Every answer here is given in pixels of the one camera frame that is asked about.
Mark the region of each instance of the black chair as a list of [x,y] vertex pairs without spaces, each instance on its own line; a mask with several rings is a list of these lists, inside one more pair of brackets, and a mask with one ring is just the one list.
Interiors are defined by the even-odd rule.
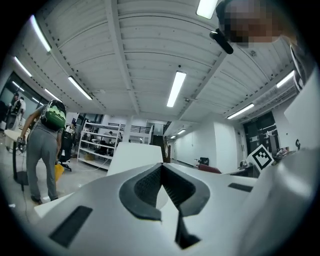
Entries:
[[61,138],[61,149],[59,153],[59,161],[61,165],[64,168],[69,169],[70,172],[72,171],[72,169],[67,164],[64,164],[64,163],[69,162],[71,158],[71,150],[74,144],[74,137],[75,137],[74,134],[63,131],[62,138]]

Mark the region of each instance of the ceiling light fixture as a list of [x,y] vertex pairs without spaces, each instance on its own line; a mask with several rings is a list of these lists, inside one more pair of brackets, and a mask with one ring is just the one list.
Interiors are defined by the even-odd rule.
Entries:
[[76,82],[76,80],[72,76],[69,76],[68,79],[88,100],[92,101],[92,98],[89,96],[89,94],[81,88],[81,86]]
[[211,20],[218,0],[200,0],[196,14]]
[[39,103],[39,100],[37,100],[36,98],[32,97],[32,99],[33,99],[35,102]]
[[20,85],[18,85],[15,81],[12,81],[12,83],[16,86],[16,87],[18,87],[18,89],[19,90],[21,90],[21,91],[25,91],[24,89],[22,89],[21,87],[20,87]]
[[186,73],[177,71],[175,74],[175,78],[172,84],[170,96],[168,103],[166,104],[167,107],[172,108],[175,105],[176,99],[178,97],[178,94],[180,92],[180,89],[182,85],[184,84],[185,78],[186,78]]
[[28,75],[29,77],[32,77],[32,74],[25,68],[24,65],[22,65],[22,63],[20,62],[20,60],[19,60],[16,56],[14,56],[14,60],[15,60],[15,62],[18,63],[18,65],[24,70],[24,72],[27,73],[27,75]]
[[38,36],[38,38],[40,39],[41,43],[43,44],[44,48],[46,49],[47,52],[49,52],[51,50],[50,44],[47,42],[44,34],[42,33],[37,21],[36,21],[36,17],[34,15],[31,16],[30,18],[31,20],[31,24],[33,26],[33,29],[36,33],[36,35]]
[[50,91],[48,91],[47,89],[44,89],[48,94],[50,94],[52,97],[54,97],[57,101],[62,102],[62,100],[58,99],[56,96],[54,96]]
[[185,131],[186,131],[186,130],[181,130],[181,131],[179,131],[179,132],[178,132],[178,135],[184,133]]
[[295,71],[291,71],[284,79],[282,79],[280,82],[276,84],[276,87],[279,88],[283,84],[285,84],[289,79],[293,78],[295,75]]
[[243,112],[245,112],[245,111],[253,108],[254,106],[255,106],[255,105],[254,105],[253,103],[251,103],[250,105],[244,107],[243,109],[239,110],[238,112],[235,112],[234,114],[228,116],[227,118],[228,118],[228,119],[234,118],[234,117],[240,115],[241,113],[243,113]]

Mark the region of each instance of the ceiling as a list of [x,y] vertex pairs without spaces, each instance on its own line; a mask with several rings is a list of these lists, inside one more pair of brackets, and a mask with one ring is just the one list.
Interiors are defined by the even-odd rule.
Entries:
[[[218,26],[196,15],[199,0],[55,0],[35,14],[52,49],[47,52],[27,22],[10,54],[70,112],[138,115],[201,122],[227,117],[249,103],[239,122],[295,95],[293,83],[275,85],[292,69],[288,44],[227,55],[210,39]],[[174,107],[167,107],[176,71],[187,74]],[[93,97],[68,80],[73,76]]]

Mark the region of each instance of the shelving unit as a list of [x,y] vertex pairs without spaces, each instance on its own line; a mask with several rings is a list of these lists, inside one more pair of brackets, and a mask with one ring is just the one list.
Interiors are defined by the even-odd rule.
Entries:
[[[97,129],[104,129],[106,132],[112,132],[112,135],[110,134],[103,134],[99,133],[99,130]],[[110,162],[112,161],[113,157],[109,155],[103,155],[96,153],[96,149],[100,149],[101,147],[108,149],[113,149],[113,154],[115,153],[117,149],[117,143],[118,143],[118,134],[121,131],[121,125],[105,125],[105,124],[97,124],[97,123],[90,123],[85,121],[83,130],[81,131],[81,138],[79,142],[79,149],[78,149],[78,156],[77,161],[81,161],[93,166],[96,166],[98,168],[102,168],[105,170],[108,170],[110,166]],[[85,135],[89,135],[90,140],[84,139]],[[108,138],[114,142],[114,146],[109,145],[102,145],[100,143],[92,142],[92,136],[94,136],[95,139],[102,140],[103,138]],[[94,155],[94,160],[86,160],[83,154],[91,154]]]

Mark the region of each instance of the red object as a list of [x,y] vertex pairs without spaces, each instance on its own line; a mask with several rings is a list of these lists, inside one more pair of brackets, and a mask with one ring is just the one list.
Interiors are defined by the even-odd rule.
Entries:
[[202,163],[199,164],[199,170],[209,172],[209,173],[214,173],[214,174],[221,174],[221,171],[219,171],[218,168],[210,167]]

